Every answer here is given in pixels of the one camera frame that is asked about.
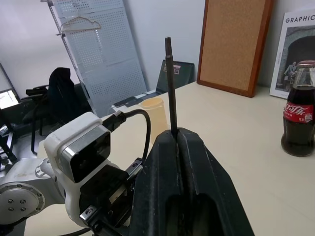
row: magazine cover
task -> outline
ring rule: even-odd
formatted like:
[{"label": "magazine cover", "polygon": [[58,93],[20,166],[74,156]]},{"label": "magazine cover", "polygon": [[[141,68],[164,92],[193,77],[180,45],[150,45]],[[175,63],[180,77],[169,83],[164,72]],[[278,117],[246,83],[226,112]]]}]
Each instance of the magazine cover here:
[{"label": "magazine cover", "polygon": [[270,95],[287,98],[303,60],[315,60],[315,9],[285,13]]}]

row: laptop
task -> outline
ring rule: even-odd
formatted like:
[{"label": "laptop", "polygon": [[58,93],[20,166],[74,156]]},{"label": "laptop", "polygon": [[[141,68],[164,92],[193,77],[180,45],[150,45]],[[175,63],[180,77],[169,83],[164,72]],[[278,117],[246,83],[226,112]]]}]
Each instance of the laptop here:
[{"label": "laptop", "polygon": [[[193,76],[194,76],[193,63],[174,61],[174,82],[175,82],[176,89],[193,82],[194,80]],[[158,77],[158,81],[157,81],[157,88],[155,92],[144,93],[145,94],[144,96],[141,96],[138,98],[136,97],[126,98],[120,102],[115,103],[114,106],[120,107],[120,106],[125,105],[127,107],[131,107],[133,105],[139,104],[143,100],[159,96],[166,92],[168,92],[166,62],[165,60],[163,60],[159,77]]]}]

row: cola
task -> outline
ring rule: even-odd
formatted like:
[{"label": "cola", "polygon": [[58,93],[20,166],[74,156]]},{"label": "cola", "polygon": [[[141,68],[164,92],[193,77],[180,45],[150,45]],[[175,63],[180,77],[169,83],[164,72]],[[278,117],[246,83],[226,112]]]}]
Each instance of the cola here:
[{"label": "cola", "polygon": [[308,156],[314,150],[315,61],[298,64],[293,84],[283,111],[283,149],[294,156]]}]

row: pegboard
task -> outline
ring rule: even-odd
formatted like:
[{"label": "pegboard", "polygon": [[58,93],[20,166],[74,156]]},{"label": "pegboard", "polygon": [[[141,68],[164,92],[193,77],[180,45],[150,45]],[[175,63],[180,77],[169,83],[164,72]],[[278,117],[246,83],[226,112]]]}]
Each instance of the pegboard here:
[{"label": "pegboard", "polygon": [[123,0],[53,0],[53,4],[60,18],[124,7]]},{"label": "pegboard", "polygon": [[[100,23],[102,28],[65,33],[71,48],[74,48],[79,69],[91,70],[98,64],[109,66],[134,57],[136,50],[124,8],[82,16]],[[61,18],[61,23],[71,19],[74,18]],[[85,28],[87,21],[79,18],[72,21],[71,25]]]},{"label": "pegboard", "polygon": [[139,95],[141,83],[135,83],[142,76],[138,60],[131,59],[110,67],[100,67],[82,75],[94,109],[99,117],[107,115],[108,109],[116,102]]},{"label": "pegboard", "polygon": [[[147,91],[122,1],[55,2],[62,24],[72,20],[75,29],[86,29],[89,22],[76,19],[80,16],[101,25],[101,29],[65,32],[80,72],[79,78],[99,117],[107,115],[114,103]],[[98,9],[94,11],[91,6],[98,6]]]}]

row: yellow plastic cup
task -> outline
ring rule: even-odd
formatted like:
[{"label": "yellow plastic cup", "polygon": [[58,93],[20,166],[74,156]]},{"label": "yellow plastic cup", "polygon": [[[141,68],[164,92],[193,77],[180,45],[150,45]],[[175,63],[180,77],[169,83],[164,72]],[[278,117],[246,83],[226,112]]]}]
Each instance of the yellow plastic cup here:
[{"label": "yellow plastic cup", "polygon": [[153,97],[144,100],[139,106],[145,110],[151,120],[151,136],[150,141],[153,144],[157,136],[168,129],[164,101],[160,97]]}]

